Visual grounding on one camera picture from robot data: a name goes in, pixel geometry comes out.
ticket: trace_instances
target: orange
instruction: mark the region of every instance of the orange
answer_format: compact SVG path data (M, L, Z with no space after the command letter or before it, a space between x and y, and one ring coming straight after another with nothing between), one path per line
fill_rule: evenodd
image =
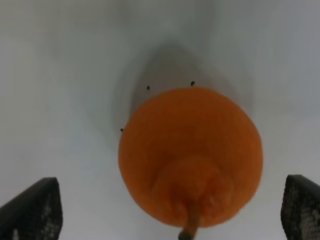
M262 174L262 143L253 122L227 97L207 88L179 88L133 114L118 163L146 213L185 226L183 233L193 237L198 226L229 220L253 197Z

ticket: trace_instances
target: fruit stem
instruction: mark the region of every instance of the fruit stem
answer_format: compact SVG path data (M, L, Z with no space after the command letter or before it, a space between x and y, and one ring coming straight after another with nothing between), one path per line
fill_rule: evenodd
M178 236L178 240L194 239L199 227L201 211L196 203L192 203L188 207L188 217L185 226Z

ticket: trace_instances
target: orange fruit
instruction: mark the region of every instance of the orange fruit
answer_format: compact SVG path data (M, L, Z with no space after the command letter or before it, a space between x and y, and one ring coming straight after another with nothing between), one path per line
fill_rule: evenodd
M255 194L262 143L249 117L207 88L178 88L145 102L119 143L119 168L135 202L194 236L232 218Z

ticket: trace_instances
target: white background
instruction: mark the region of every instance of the white background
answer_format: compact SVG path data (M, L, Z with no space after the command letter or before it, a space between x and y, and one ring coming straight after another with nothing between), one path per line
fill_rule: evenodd
M254 199L197 239L285 239L287 174L320 183L319 9L318 0L0 0L0 205L56 176L60 239L177 239L179 229L135 205L117 165L135 87L121 80L174 43L249 114L264 148Z

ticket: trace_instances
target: black mesh pad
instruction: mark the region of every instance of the black mesh pad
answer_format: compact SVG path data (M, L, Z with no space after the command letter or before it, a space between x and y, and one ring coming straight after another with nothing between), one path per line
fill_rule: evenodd
M320 240L320 186L302 175L289 175L281 222L288 240Z
M0 240L57 240L62 224L54 177L41 179L0 208Z

